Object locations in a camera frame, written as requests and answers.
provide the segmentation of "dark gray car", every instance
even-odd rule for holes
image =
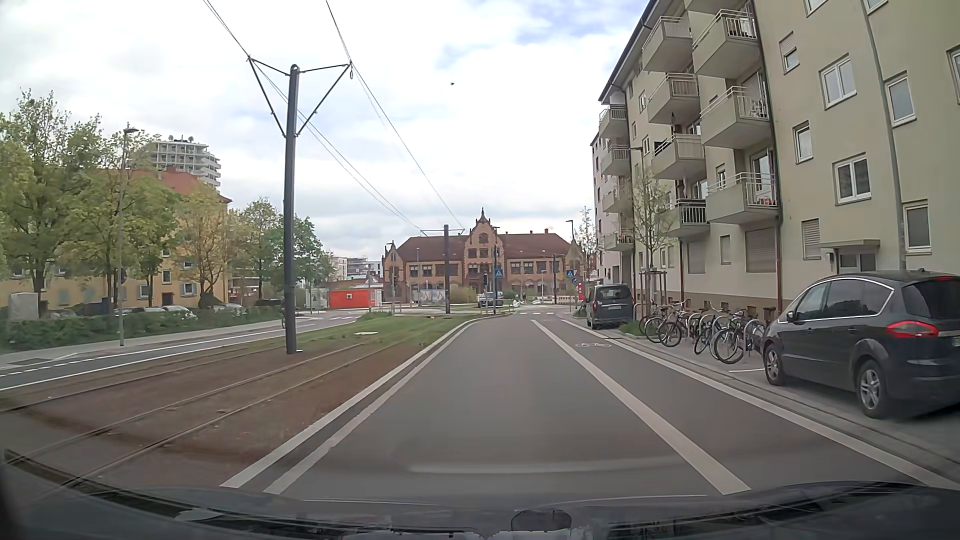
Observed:
[[[618,327],[634,320],[634,299],[630,287],[620,283],[597,285],[587,298],[587,326]]]

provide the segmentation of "drainpipe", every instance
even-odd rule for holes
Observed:
[[[890,104],[887,103],[887,89],[883,82],[883,71],[880,66],[880,54],[876,51],[876,40],[874,39],[874,27],[870,24],[870,15],[867,13],[867,5],[860,2],[860,9],[863,11],[863,22],[867,26],[867,36],[870,37],[870,52],[874,56],[874,65],[876,66],[876,81],[880,84],[880,99],[883,101],[883,118],[887,122],[887,142],[890,145],[891,172],[894,177],[894,214],[897,216],[897,262],[900,270],[906,270],[906,238],[903,227],[903,196],[900,193],[900,162],[897,159],[897,141],[894,139],[894,123],[890,117]],[[837,269],[840,268],[839,256],[837,257]]]
[[[763,65],[763,97],[767,100],[767,114],[770,116],[770,140],[774,147],[774,189],[777,191],[777,226],[774,227],[774,251],[777,257],[777,315],[783,313],[783,192],[780,190],[780,152],[777,145],[777,130],[774,127],[774,106],[770,100],[770,75],[767,72],[767,59],[763,53],[763,35],[760,33],[760,24],[756,17],[756,2],[750,1],[750,11],[754,14],[754,28],[756,29],[756,43],[760,49],[760,63]]]

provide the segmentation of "car taillight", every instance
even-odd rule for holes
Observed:
[[[901,321],[887,327],[887,333],[894,337],[937,337],[940,331],[933,325],[920,321]]]

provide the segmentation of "brick building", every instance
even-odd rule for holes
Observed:
[[[492,290],[494,247],[500,250],[497,266],[503,269],[497,290],[551,295],[554,275],[558,292],[567,294],[573,290],[566,270],[580,270],[581,252],[575,245],[548,230],[500,233],[483,209],[468,233],[450,237],[450,288]],[[556,266],[551,269],[554,260]],[[384,297],[388,299],[391,281],[396,299],[401,302],[419,298],[423,290],[443,290],[444,238],[411,236],[399,246],[391,243],[383,256],[383,272]],[[484,274],[489,276],[487,289],[483,286]]]

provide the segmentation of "windshield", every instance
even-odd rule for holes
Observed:
[[[0,513],[960,538],[958,21],[0,0]]]

